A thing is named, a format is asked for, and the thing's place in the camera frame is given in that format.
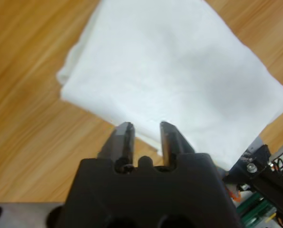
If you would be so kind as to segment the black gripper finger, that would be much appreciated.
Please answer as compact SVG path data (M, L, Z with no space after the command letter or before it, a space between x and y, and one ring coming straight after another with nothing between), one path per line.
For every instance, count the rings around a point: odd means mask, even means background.
M124 122L116 126L98 153L99 159L110 159L115 166L133 164L135 128L132 123Z
M179 155L195 153L194 148L175 125L161 122L160 133L164 166L176 166Z

